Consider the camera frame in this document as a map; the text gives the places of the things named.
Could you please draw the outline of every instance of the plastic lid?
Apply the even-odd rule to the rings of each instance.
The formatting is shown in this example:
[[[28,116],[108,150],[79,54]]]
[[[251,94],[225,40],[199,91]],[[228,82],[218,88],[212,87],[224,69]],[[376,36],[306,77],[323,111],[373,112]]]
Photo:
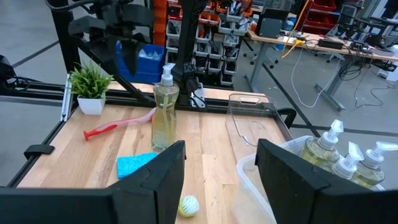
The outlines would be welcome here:
[[[333,171],[336,175],[350,180],[358,169],[356,164],[363,160],[364,156],[359,146],[353,142],[349,142],[348,155],[343,159],[339,159],[339,161],[333,165]]]
[[[319,139],[319,144],[327,149],[332,149],[338,142],[338,135],[344,131],[343,122],[335,120],[331,126],[330,130],[323,133]]]
[[[376,142],[376,147],[374,149],[368,149],[365,152],[364,164],[372,169],[377,169],[380,164],[384,161],[383,154],[386,151],[398,150],[398,145],[389,142]]]
[[[173,85],[173,75],[172,68],[174,67],[174,63],[167,63],[163,66],[163,75],[160,81],[162,86],[172,86]]]

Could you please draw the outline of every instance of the white plant pot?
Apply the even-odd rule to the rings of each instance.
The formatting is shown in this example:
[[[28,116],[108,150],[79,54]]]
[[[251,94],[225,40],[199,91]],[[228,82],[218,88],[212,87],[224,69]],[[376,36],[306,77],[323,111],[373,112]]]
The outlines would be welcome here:
[[[87,99],[77,97],[80,109],[87,115],[101,115],[105,105],[105,95],[100,99]]]

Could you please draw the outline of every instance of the pump bottle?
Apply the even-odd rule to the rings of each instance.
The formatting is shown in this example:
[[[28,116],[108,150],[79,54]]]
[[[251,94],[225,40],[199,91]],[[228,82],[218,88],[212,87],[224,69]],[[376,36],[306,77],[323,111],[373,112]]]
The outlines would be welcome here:
[[[369,189],[380,184],[385,178],[384,172],[380,168],[384,161],[383,154],[396,150],[398,150],[397,144],[378,141],[374,149],[368,149],[365,152],[365,160],[358,164],[354,179],[358,181],[359,185]]]
[[[163,66],[163,75],[160,83],[154,85],[156,110],[152,120],[152,148],[163,152],[175,142],[175,128],[177,117],[175,102],[180,88],[173,83],[171,69],[174,63]]]
[[[331,124],[331,129],[320,138],[312,137],[305,141],[301,157],[317,166],[324,163],[334,164],[340,158],[340,153],[335,147],[338,142],[337,136],[343,131],[343,122],[336,119]]]
[[[357,163],[363,161],[364,156],[359,149],[359,146],[353,142],[348,143],[348,154],[345,158],[341,158],[333,164],[323,164],[321,168],[335,174],[341,178],[351,180],[357,184],[357,181],[353,180],[353,175],[357,171]]]

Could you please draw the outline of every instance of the blue sponge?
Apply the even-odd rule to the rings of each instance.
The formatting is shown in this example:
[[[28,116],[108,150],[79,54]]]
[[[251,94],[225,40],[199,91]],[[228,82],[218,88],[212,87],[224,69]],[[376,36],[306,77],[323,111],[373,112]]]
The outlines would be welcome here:
[[[154,157],[156,157],[156,152],[143,153],[135,156],[122,156],[118,157],[117,168],[118,168],[118,178],[132,174],[134,171],[138,170],[143,165],[147,164]]]

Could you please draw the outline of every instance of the potted plant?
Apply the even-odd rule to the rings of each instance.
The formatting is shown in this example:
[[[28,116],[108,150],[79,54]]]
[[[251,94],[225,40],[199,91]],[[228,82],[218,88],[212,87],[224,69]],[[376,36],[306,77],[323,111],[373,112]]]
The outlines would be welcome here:
[[[75,68],[71,73],[72,93],[77,94],[80,109],[84,114],[100,115],[105,105],[105,92],[112,77],[103,75],[91,63]]]

